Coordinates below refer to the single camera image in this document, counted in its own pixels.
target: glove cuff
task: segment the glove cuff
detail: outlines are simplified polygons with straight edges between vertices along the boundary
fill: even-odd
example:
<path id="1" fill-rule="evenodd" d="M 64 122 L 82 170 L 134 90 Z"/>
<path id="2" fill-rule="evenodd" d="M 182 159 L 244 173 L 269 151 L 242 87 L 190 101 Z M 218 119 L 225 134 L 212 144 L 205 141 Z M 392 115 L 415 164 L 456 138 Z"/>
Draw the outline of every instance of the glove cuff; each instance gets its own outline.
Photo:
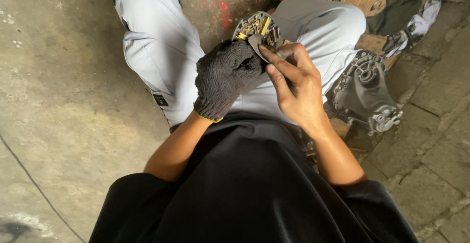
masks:
<path id="1" fill-rule="evenodd" d="M 194 111 L 203 119 L 209 120 L 214 123 L 220 122 L 224 115 L 227 114 L 230 106 L 221 107 L 208 100 L 201 100 L 200 97 L 194 102 Z"/>

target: red paint stain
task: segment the red paint stain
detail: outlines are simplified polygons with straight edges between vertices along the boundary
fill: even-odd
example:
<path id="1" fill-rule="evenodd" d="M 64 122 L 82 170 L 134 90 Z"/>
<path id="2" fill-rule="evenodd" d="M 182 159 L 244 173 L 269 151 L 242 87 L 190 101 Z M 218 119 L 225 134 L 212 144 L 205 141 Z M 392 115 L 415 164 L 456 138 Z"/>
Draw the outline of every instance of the red paint stain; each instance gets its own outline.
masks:
<path id="1" fill-rule="evenodd" d="M 230 21 L 229 21 L 230 12 L 228 11 L 228 6 L 224 1 L 220 0 L 219 7 L 222 12 L 222 25 L 225 28 L 229 28 L 230 27 Z"/>

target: black knitted glove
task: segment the black knitted glove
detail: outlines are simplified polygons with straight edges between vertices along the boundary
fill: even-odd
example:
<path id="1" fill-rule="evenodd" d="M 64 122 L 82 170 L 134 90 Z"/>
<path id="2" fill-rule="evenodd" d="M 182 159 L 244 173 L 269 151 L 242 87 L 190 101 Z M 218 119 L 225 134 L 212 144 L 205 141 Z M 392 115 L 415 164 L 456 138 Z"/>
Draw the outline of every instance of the black knitted glove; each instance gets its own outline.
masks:
<path id="1" fill-rule="evenodd" d="M 222 120 L 244 87 L 261 74 L 262 59 L 246 41 L 224 41 L 197 62 L 194 111 Z"/>

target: fingernail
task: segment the fingernail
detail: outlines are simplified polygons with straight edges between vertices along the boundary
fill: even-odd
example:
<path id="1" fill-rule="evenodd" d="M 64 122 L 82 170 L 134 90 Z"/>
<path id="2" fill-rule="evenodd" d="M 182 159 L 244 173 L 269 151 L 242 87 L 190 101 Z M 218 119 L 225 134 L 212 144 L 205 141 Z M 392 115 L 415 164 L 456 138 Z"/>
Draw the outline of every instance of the fingernail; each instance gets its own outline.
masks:
<path id="1" fill-rule="evenodd" d="M 273 67 L 271 64 L 267 65 L 267 66 L 266 66 L 266 72 L 267 72 L 268 74 L 273 74 L 273 72 L 274 72 L 274 67 Z"/>

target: dark cloth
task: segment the dark cloth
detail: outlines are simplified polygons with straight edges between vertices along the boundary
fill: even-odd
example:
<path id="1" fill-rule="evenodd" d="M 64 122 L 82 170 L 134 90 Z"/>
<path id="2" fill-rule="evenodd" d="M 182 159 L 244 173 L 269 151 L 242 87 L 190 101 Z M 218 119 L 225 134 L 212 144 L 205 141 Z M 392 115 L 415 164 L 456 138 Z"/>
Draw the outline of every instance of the dark cloth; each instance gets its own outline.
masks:
<path id="1" fill-rule="evenodd" d="M 198 142 L 180 182 L 116 180 L 89 242 L 418 240 L 383 185 L 326 183 L 298 127 L 228 114 Z"/>
<path id="2" fill-rule="evenodd" d="M 421 0 L 386 0 L 382 12 L 366 18 L 367 29 L 371 34 L 395 35 L 405 29 L 411 18 L 419 12 Z"/>

